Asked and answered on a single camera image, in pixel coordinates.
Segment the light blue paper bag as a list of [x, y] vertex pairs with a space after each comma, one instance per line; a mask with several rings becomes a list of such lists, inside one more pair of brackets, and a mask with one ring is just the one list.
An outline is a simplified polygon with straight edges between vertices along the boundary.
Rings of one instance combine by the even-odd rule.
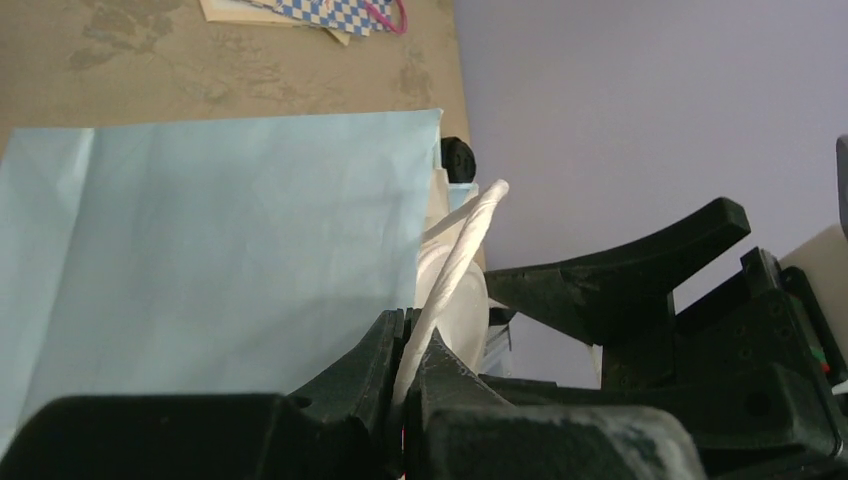
[[427, 223], [438, 109], [17, 128], [1, 159], [1, 450], [49, 402], [290, 393], [454, 292], [509, 186]]

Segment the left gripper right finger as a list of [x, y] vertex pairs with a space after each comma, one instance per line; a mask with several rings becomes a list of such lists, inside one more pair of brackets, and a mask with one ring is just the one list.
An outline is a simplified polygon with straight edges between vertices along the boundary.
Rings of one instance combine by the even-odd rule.
[[433, 334], [406, 400], [409, 479], [703, 479], [691, 436], [643, 406], [509, 403]]

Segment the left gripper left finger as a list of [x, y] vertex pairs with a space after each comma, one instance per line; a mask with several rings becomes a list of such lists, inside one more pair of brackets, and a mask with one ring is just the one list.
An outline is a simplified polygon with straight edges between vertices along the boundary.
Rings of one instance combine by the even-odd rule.
[[5, 479], [388, 479], [384, 444], [405, 314], [383, 312], [289, 395], [89, 395], [49, 402]]

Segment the cream paper bag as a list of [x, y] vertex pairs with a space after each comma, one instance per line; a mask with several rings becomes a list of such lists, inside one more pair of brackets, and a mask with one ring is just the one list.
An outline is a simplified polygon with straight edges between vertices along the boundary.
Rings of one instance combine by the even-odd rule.
[[260, 6], [240, 1], [199, 0], [199, 4], [207, 22], [281, 28], [317, 28], [329, 34], [343, 46], [348, 46], [351, 41], [351, 35], [348, 33], [291, 19]]

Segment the white cup lid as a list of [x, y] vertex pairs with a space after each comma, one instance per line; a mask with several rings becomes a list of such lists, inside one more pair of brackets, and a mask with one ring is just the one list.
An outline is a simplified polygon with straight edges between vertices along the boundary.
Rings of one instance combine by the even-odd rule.
[[[425, 244], [418, 255], [415, 308], [423, 308], [441, 272], [451, 245]], [[481, 371], [489, 328], [489, 295], [483, 270], [472, 260], [436, 321], [445, 345], [477, 374]]]

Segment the checkered patterned paper bag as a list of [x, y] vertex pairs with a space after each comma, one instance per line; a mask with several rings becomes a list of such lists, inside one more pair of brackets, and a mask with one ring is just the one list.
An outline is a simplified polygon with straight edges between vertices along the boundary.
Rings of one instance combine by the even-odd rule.
[[408, 17], [402, 1], [275, 0], [248, 1], [248, 4], [293, 20], [356, 36], [368, 36], [372, 31], [403, 35], [408, 29]]

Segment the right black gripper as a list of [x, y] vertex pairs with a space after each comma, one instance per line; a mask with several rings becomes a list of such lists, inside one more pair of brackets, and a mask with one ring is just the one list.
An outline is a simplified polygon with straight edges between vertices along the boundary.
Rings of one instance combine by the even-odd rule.
[[[586, 344], [613, 345], [668, 322], [674, 289], [750, 232], [745, 209], [719, 197], [630, 243], [484, 277], [506, 309]], [[517, 405], [665, 411], [691, 435], [712, 479], [843, 479], [847, 417], [830, 380], [846, 372], [803, 272], [754, 248], [670, 331], [606, 350], [600, 388], [487, 383]]]

